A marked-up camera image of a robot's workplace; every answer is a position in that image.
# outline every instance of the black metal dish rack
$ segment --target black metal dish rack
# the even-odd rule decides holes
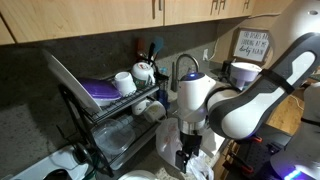
[[[91,128],[103,123],[107,118],[119,114],[119,112],[147,96],[153,95],[158,89],[159,87],[157,85],[147,86],[127,97],[122,97],[121,99],[112,102],[108,106],[101,107],[102,111],[100,112],[94,112],[90,108],[84,107],[68,87],[63,84],[59,85],[60,93],[67,105],[77,131],[80,133],[83,141],[85,141],[90,149],[97,154],[97,157],[100,160],[99,168],[96,167],[97,171],[113,177],[113,169],[119,168],[119,166],[126,162],[135,152],[147,143],[155,134],[155,129],[158,127],[158,124],[149,123],[138,116],[134,117],[133,122],[123,122],[125,125],[130,125],[133,128],[136,138],[126,151],[118,155],[110,156],[105,155],[97,146],[91,133]]]

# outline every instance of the kitchen faucet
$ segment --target kitchen faucet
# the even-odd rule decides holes
[[[172,73],[172,86],[171,86],[171,90],[174,92],[178,91],[178,78],[179,78],[179,68],[180,68],[180,61],[182,60],[182,58],[187,57],[189,59],[191,59],[195,66],[196,66],[196,72],[199,71],[199,63],[196,60],[196,58],[194,58],[193,56],[191,56],[190,54],[181,54],[178,59],[177,59],[177,64],[176,64],[176,72]]]

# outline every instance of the backsplash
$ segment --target backsplash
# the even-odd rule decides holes
[[[75,77],[104,78],[135,63],[135,40],[144,38],[146,53],[155,36],[164,39],[159,67],[182,53],[194,56],[200,71],[210,75],[209,58],[216,42],[216,23],[205,22],[0,46],[0,178],[16,174],[67,143],[57,131],[74,133],[70,114],[59,94],[58,80],[48,70],[41,48],[51,52]],[[182,63],[180,75],[188,69]]]

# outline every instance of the wooden cabinet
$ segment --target wooden cabinet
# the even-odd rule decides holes
[[[250,16],[255,0],[165,0],[165,25]]]
[[[0,0],[18,43],[163,26],[159,0]]]
[[[214,19],[250,16],[254,4],[255,0],[220,0],[219,10],[216,11]]]
[[[13,44],[14,40],[11,37],[7,27],[5,26],[3,20],[0,17],[0,45]]]

